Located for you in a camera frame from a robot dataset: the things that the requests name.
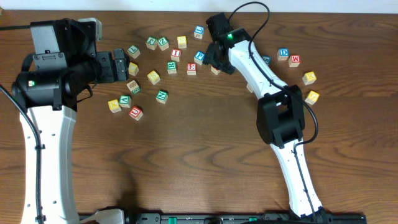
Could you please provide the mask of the red A block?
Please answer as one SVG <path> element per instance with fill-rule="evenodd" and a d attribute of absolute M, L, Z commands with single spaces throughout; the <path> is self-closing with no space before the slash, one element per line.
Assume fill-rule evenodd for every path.
<path fill-rule="evenodd" d="M 221 70 L 218 70 L 217 68 L 215 68 L 214 66 L 211 67 L 211 71 L 215 74 L 215 75 L 219 75 L 221 73 Z"/>

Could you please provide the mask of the red I block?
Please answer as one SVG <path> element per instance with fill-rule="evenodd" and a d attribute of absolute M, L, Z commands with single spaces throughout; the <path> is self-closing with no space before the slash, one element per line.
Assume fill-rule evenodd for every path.
<path fill-rule="evenodd" d="M 173 61 L 179 62 L 181 58 L 182 51 L 180 49 L 172 49 L 170 58 Z"/>

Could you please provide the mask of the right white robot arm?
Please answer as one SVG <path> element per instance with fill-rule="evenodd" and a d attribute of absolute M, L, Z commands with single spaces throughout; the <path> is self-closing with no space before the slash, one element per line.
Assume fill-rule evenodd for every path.
<path fill-rule="evenodd" d="M 313 188 L 303 147 L 304 111 L 309 108 L 297 85 L 282 81 L 258 54 L 243 28 L 234 29 L 224 13 L 206 20 L 212 42 L 204 64 L 227 74 L 239 71 L 257 102 L 256 126 L 262 140 L 277 156 L 289 193 L 290 211 L 298 218 L 316 218 L 322 208 Z"/>

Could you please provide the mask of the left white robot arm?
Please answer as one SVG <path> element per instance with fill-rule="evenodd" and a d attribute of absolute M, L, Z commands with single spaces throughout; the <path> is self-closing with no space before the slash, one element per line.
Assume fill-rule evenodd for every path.
<path fill-rule="evenodd" d="M 35 51 L 12 84 L 25 139 L 23 223 L 127 223 L 126 212 L 108 207 L 92 215 L 76 210 L 72 138 L 79 95 L 100 83 L 128 79 L 123 49 L 99 52 L 102 24 L 95 18 L 33 22 Z"/>

